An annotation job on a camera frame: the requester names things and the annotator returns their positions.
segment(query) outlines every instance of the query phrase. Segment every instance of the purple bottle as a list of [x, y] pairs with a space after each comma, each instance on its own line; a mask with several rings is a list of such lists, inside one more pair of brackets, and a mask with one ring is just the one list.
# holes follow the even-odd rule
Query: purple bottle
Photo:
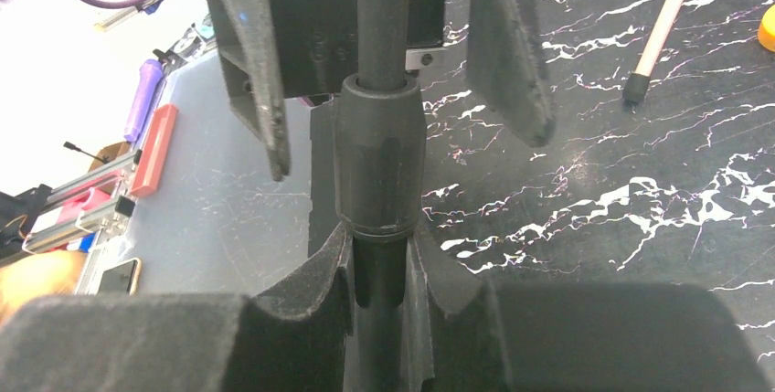
[[140, 67], [140, 83], [138, 83], [137, 91], [134, 93], [134, 101], [132, 109], [129, 110], [126, 126], [123, 128], [123, 137], [127, 142], [135, 143], [140, 137], [148, 109], [151, 107], [151, 99], [154, 97], [156, 86], [163, 76], [162, 64], [157, 60], [148, 59]]

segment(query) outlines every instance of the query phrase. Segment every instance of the yellow object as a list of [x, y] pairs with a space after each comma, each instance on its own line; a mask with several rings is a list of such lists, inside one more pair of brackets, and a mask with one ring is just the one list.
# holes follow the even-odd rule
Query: yellow object
[[775, 52], [775, 5], [771, 6], [761, 19], [759, 43], [770, 51]]

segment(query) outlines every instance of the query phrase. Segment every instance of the phone screen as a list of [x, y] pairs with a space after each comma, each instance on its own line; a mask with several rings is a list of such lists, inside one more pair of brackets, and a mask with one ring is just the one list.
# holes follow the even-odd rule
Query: phone screen
[[134, 291], [139, 260], [128, 260], [102, 273], [98, 293], [129, 293]]

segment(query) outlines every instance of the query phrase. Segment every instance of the person's hand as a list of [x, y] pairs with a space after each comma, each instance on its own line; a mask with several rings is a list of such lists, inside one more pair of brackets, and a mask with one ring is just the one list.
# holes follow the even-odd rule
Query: person's hand
[[0, 324], [33, 299], [71, 294], [86, 254], [58, 250], [21, 259], [0, 269]]

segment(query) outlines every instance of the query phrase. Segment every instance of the wooden stick with black tip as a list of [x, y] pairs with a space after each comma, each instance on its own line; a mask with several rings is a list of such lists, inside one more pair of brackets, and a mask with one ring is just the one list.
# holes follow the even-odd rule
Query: wooden stick with black tip
[[622, 96], [627, 103], [640, 104], [646, 98], [646, 91], [652, 80], [653, 67], [662, 53], [664, 41], [670, 34], [675, 17], [678, 16], [678, 10], [681, 9], [683, 3], [684, 0], [664, 0], [664, 5], [662, 5], [662, 10], [656, 18], [652, 34], [646, 42], [646, 48], [643, 50], [640, 61], [638, 61], [638, 66], [624, 85]]

